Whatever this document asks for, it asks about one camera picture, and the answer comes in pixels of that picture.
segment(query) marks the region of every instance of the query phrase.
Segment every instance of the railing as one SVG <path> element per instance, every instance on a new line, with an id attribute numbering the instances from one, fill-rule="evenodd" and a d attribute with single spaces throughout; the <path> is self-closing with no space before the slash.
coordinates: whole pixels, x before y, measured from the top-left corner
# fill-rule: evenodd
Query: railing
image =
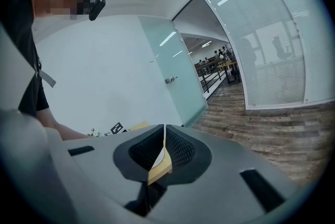
<path id="1" fill-rule="evenodd" d="M 209 89 L 210 87 L 215 84 L 218 80 L 222 80 L 221 79 L 221 73 L 225 72 L 223 69 L 218 68 L 218 63 L 222 63 L 222 60 L 216 60 L 216 61 L 212 61 L 206 65 L 202 65 L 198 68 L 196 68 L 196 71 L 198 73 L 198 76 L 202 76 L 203 79 L 200 81 L 202 87 L 203 87 L 203 91 L 204 92 L 208 92 L 209 93 Z M 209 81 L 207 81 L 206 79 L 208 79 L 212 74 L 216 73 L 217 74 L 212 77 Z M 208 86 L 212 80 L 214 80 L 216 77 L 218 76 L 218 78 L 210 85 Z"/>

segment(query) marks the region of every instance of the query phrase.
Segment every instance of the black mesh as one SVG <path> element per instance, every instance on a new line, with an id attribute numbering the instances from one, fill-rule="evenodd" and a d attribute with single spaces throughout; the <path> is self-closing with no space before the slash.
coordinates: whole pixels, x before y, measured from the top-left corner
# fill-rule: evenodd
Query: black mesh
<path id="1" fill-rule="evenodd" d="M 195 147 L 191 143 L 168 129 L 166 130 L 165 146 L 171 157 L 173 171 L 187 165 L 196 153 Z"/>
<path id="2" fill-rule="evenodd" d="M 162 131 L 158 130 L 129 149 L 130 157 L 149 171 L 163 148 Z"/>

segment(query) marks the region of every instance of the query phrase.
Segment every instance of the person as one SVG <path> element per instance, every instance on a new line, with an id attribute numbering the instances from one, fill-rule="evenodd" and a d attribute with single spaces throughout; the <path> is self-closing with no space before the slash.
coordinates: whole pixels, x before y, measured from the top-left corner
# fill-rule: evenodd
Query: person
<path id="1" fill-rule="evenodd" d="M 47 102 L 39 75 L 41 64 L 32 38 L 31 25 L 35 18 L 51 15 L 87 14 L 94 0 L 10 0 L 2 8 L 0 19 L 14 45 L 35 70 L 19 104 L 21 113 L 37 118 L 44 127 L 56 129 L 63 140 L 88 138 L 58 123 Z"/>
<path id="2" fill-rule="evenodd" d="M 220 56 L 219 56 L 219 54 L 218 54 L 218 51 L 214 51 L 214 56 L 215 56 L 215 59 L 216 60 L 218 60 L 218 59 L 220 59 Z"/>

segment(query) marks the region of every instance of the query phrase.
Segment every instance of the glass door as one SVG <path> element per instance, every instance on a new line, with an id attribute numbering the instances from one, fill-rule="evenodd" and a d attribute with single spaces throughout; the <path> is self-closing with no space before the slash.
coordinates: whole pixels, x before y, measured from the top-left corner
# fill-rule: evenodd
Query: glass door
<path id="1" fill-rule="evenodd" d="M 207 108 L 191 57 L 171 20 L 139 16 L 142 28 L 185 127 Z"/>

